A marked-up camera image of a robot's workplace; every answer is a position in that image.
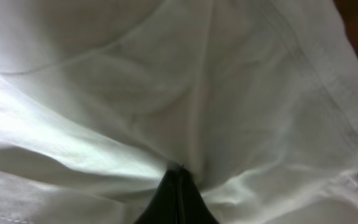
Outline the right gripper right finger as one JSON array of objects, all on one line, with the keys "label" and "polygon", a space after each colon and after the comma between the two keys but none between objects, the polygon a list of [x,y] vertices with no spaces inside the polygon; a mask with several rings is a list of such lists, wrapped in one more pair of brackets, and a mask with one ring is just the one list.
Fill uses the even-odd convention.
[{"label": "right gripper right finger", "polygon": [[182,167],[178,179],[179,224],[219,224],[208,210],[191,173]]}]

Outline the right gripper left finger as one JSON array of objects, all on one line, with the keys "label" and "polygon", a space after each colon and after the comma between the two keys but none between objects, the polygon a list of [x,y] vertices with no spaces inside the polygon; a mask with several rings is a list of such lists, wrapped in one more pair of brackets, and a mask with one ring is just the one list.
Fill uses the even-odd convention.
[{"label": "right gripper left finger", "polygon": [[150,203],[134,224],[176,224],[178,172],[166,171]]}]

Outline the white t-shirt with black tag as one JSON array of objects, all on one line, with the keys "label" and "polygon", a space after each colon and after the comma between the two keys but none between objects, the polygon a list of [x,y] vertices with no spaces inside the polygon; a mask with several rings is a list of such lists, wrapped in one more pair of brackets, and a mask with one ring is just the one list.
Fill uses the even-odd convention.
[{"label": "white t-shirt with black tag", "polygon": [[335,3],[0,0],[0,223],[132,223],[170,167],[220,223],[358,223]]}]

